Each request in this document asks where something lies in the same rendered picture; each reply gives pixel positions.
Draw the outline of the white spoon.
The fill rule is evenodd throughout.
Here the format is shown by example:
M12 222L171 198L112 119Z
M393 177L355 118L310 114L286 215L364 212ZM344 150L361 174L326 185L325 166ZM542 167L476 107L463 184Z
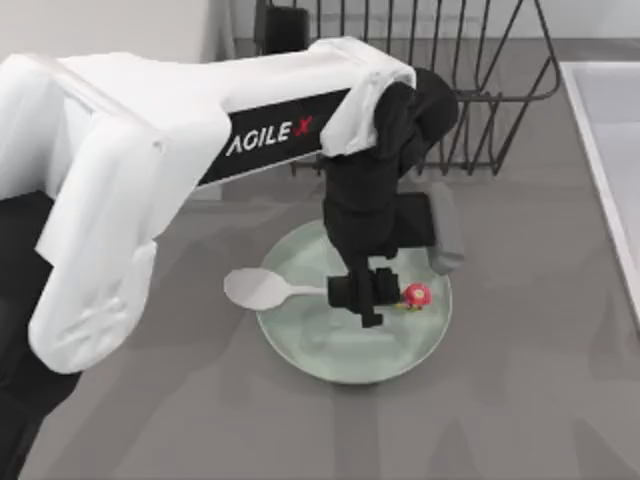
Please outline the white spoon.
M326 296L323 287L294 285L281 275L264 268L240 268L223 280L223 291L234 304L253 311L266 311L282 305L293 296Z

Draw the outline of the small red toy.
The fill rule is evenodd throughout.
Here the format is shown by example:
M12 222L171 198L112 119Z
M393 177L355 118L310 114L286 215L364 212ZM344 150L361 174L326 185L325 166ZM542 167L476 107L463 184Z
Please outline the small red toy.
M423 283L411 283L401 292L398 306L409 311L419 311L431 303L432 295L429 287Z

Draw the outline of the pale green plate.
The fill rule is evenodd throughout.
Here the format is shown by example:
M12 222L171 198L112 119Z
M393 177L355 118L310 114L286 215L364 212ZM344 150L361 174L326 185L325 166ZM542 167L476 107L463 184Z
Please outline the pale green plate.
M270 346L289 364L315 378L339 384L373 384L396 378L426 360L443 340L452 315L452 286L436 274L423 248L402 250L392 260L375 258L374 267L389 267L400 283L426 285L429 305L411 311L378 308L380 327L364 329L359 316L331 308L319 296L291 297L260 312L257 322ZM278 240L262 261L294 285L319 286L345 273L321 221L302 224Z

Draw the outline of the black block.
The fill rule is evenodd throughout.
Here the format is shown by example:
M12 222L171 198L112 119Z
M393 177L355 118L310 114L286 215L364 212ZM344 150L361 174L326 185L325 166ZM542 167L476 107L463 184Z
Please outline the black block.
M309 14L303 8L269 6L265 12L263 53L302 51L309 43Z

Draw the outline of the white sink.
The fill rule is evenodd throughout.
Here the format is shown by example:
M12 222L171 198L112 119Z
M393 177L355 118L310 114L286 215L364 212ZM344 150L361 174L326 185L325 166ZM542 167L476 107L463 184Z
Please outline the white sink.
M640 335L640 61L560 70Z

